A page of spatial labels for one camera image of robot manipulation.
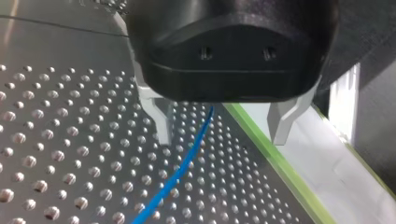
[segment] black plastic cover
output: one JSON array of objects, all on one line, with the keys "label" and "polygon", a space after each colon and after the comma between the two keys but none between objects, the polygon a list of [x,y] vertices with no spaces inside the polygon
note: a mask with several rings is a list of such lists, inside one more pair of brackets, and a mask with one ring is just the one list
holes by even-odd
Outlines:
[{"label": "black plastic cover", "polygon": [[317,82],[335,0],[132,0],[128,33],[144,79],[176,101],[277,102]]}]

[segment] blue cable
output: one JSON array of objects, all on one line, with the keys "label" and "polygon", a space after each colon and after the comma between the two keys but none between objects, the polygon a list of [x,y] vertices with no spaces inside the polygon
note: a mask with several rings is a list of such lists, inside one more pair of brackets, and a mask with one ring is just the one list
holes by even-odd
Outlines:
[{"label": "blue cable", "polygon": [[187,170],[189,169],[190,162],[195,158],[198,153],[198,149],[201,145],[201,141],[204,138],[204,135],[207,131],[207,127],[209,126],[210,120],[213,116],[213,106],[210,107],[209,115],[207,116],[204,125],[201,128],[201,131],[198,133],[197,137],[195,138],[194,145],[190,149],[189,153],[187,154],[184,161],[181,163],[180,168],[171,176],[171,178],[166,182],[163,189],[158,192],[154,198],[151,199],[151,202],[148,206],[134,219],[132,224],[142,224],[144,223],[148,217],[154,212],[155,208],[157,208],[158,204],[160,203],[161,199],[165,199],[171,190],[177,184],[177,181],[186,174]]}]

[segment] green edge strip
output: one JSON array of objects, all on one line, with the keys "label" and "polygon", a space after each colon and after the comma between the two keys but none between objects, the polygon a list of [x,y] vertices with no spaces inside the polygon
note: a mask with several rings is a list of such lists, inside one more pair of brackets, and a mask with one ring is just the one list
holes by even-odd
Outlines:
[{"label": "green edge strip", "polygon": [[286,183],[290,191],[303,206],[315,223],[335,223],[332,216],[323,207],[317,196],[294,171],[277,148],[265,136],[240,104],[224,104],[233,118],[239,123],[247,136],[253,141],[262,155],[274,167],[277,174]]},{"label": "green edge strip", "polygon": [[[315,108],[315,110],[317,111],[317,113],[319,114],[319,116],[322,119],[327,120],[326,116],[324,116],[316,106],[313,105],[313,107]],[[381,177],[379,177],[376,174],[376,172],[369,166],[369,164],[367,164],[367,162],[361,157],[361,155],[359,155],[358,151],[356,151],[356,149],[349,143],[344,143],[344,144],[346,145],[346,148],[361,163],[361,165],[363,165],[364,168],[370,173],[370,175],[378,182],[378,184],[381,185],[381,187],[390,194],[390,196],[393,198],[393,200],[396,201],[396,194],[388,187],[387,184],[385,184],[385,182],[381,179]]]}]

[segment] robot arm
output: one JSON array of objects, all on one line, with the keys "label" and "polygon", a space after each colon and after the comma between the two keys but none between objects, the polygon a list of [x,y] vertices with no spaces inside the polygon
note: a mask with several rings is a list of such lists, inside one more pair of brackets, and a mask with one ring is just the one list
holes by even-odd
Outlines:
[{"label": "robot arm", "polygon": [[272,103],[272,139],[284,144],[312,101],[338,19],[333,0],[134,0],[130,8],[138,89],[162,144],[170,125],[159,97]]}]

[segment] screw hole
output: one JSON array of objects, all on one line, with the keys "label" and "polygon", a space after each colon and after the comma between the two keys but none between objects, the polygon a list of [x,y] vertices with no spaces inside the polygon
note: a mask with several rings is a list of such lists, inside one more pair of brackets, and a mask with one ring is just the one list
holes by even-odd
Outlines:
[{"label": "screw hole", "polygon": [[213,57],[212,49],[209,47],[202,47],[199,51],[199,55],[200,55],[201,60],[208,61],[208,60],[212,59],[212,57]]},{"label": "screw hole", "polygon": [[265,61],[272,61],[276,58],[276,49],[268,47],[262,51],[262,56],[264,57]]}]

